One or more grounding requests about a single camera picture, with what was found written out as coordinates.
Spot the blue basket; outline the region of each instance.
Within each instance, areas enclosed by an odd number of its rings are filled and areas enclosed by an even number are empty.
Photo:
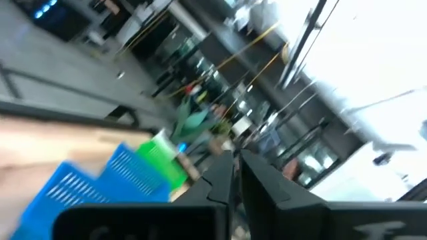
[[[123,143],[115,150],[98,181],[115,186],[120,201],[169,201],[171,187],[167,179]]]
[[[51,226],[64,209],[112,201],[109,190],[100,182],[63,162],[22,214],[13,239],[50,239]]]

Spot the wooden table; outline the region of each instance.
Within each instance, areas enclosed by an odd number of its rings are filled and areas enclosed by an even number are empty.
[[[71,159],[98,175],[121,142],[138,147],[151,137],[142,132],[0,116],[0,239],[9,238],[19,216],[60,162]],[[171,199],[187,188],[178,189]]]

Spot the gray floor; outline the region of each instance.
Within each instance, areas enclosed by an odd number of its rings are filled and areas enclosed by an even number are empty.
[[[144,127],[169,127],[174,110],[139,93],[156,86],[147,71],[130,54],[118,62],[100,61],[33,26],[9,1],[0,1],[0,61],[6,67],[37,75],[56,83],[83,89],[140,108]],[[119,71],[125,71],[116,79]],[[13,77],[24,101],[74,113],[105,117],[117,105],[82,97],[64,90]],[[3,81],[0,97],[10,98]]]

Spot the blue plastic crate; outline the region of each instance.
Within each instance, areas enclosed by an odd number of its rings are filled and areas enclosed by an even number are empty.
[[[71,163],[63,162],[22,214],[21,226],[14,238],[50,239],[51,226],[64,209],[81,203],[112,202],[109,191]]]
[[[171,187],[167,179],[124,143],[115,150],[98,181],[104,185],[119,185],[115,194],[121,196],[120,201],[169,201]]]

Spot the green plastic container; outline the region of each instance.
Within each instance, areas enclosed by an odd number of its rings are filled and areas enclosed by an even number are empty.
[[[136,153],[166,177],[173,190],[180,188],[187,180],[187,173],[166,146],[151,140],[139,146]]]

